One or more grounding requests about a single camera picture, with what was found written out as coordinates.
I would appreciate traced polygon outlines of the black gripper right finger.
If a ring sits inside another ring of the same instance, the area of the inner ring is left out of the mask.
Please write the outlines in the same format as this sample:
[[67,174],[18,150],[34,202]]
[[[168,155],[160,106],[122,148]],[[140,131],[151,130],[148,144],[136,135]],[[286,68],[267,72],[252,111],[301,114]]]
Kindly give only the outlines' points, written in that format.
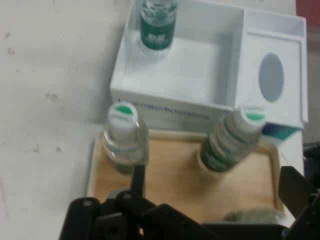
[[285,240],[320,239],[320,192],[293,166],[280,168],[278,195],[295,218]]

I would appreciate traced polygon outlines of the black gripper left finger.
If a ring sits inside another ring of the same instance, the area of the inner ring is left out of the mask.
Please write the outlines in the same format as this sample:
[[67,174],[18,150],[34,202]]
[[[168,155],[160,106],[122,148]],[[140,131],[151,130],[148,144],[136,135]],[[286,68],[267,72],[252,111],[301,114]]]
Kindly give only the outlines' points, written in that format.
[[114,190],[104,202],[94,197],[73,200],[67,209],[60,240],[138,240],[143,214],[156,205],[144,196],[144,165],[133,169],[130,188]]

